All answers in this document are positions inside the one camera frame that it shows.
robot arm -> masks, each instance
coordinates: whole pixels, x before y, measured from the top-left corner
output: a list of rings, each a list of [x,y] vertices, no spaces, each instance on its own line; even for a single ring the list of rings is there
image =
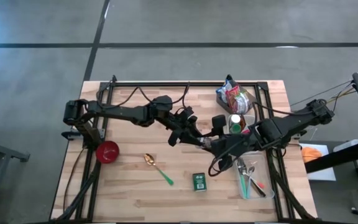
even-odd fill
[[[279,118],[263,119],[249,126],[249,134],[224,134],[226,125],[224,115],[212,118],[213,128],[208,134],[201,134],[196,127],[197,117],[187,106],[181,113],[171,113],[172,99],[169,96],[159,96],[144,106],[128,108],[111,106],[97,101],[75,100],[66,104],[63,121],[83,135],[87,146],[97,146],[102,142],[97,129],[88,122],[91,118],[105,117],[130,121],[134,125],[149,127],[154,121],[172,131],[168,143],[174,146],[180,143],[193,144],[219,157],[219,164],[231,162],[231,156],[238,157],[247,151],[262,151],[271,147],[285,147],[291,136],[304,130],[309,125],[328,124],[334,113],[325,105],[324,100],[313,100],[305,108],[290,115]],[[202,141],[204,138],[218,138]]]

wooden table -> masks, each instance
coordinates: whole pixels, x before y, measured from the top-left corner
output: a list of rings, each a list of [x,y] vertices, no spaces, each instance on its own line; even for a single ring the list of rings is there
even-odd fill
[[[289,111],[284,82],[267,81],[272,106],[277,110]],[[95,100],[99,82],[84,82],[80,98]],[[146,87],[149,98],[160,95],[173,100],[183,94],[183,87]],[[202,133],[212,128],[211,118],[227,114],[215,102],[215,87],[191,87],[185,104],[192,106],[198,117],[197,127]],[[114,89],[113,104],[124,101],[133,87]],[[125,106],[145,105],[146,99],[137,92]],[[181,106],[175,104],[173,111]],[[154,123],[148,128],[134,126],[127,121],[110,119],[106,139],[118,143],[120,155],[116,162],[103,164],[94,222],[252,222],[276,221],[273,199],[243,200],[239,195],[234,169],[217,177],[209,177],[208,167],[213,156],[194,146],[168,145],[171,131]],[[52,218],[62,214],[63,195],[74,161],[81,151],[81,140],[71,141],[63,165]],[[169,186],[162,176],[144,162],[144,153],[156,158],[158,166],[175,181]],[[71,181],[66,206],[78,193],[85,161],[85,152],[77,165]],[[316,216],[313,197],[299,147],[287,147],[284,157],[291,191],[309,213]],[[194,192],[192,174],[205,172],[208,190]],[[88,211],[90,190],[85,199],[83,214]]]

gray floor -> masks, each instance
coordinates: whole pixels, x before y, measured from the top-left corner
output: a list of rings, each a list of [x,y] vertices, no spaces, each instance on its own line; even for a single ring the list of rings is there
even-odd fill
[[[0,43],[92,43],[103,2],[0,1]],[[358,42],[358,1],[112,0],[101,42]],[[0,49],[0,144],[31,153],[28,163],[9,166],[0,223],[47,220],[67,146],[64,105],[80,93],[90,52]],[[222,80],[230,73],[284,80],[296,103],[353,72],[358,48],[99,49],[91,80]],[[334,121],[317,127],[313,139],[358,139],[358,96],[339,100]],[[332,208],[325,190],[313,195],[326,220],[342,220],[343,200],[357,200],[338,197]]]

green box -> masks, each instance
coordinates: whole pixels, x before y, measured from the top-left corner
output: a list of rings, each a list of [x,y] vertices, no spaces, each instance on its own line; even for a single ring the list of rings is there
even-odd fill
[[[193,174],[194,191],[206,190],[206,179],[204,173]]]

orange object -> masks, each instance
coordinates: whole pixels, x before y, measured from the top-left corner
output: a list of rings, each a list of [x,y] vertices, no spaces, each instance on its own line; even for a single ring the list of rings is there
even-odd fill
[[[261,182],[258,182],[258,185],[259,185],[259,187],[260,187],[261,189],[264,189],[264,188],[265,188],[265,185],[262,184]]]
[[[317,158],[320,158],[321,156],[323,156],[321,154],[321,152],[315,148],[312,148],[312,147],[303,147],[302,148],[302,158],[303,158],[303,162],[305,162],[305,163],[315,160]]]

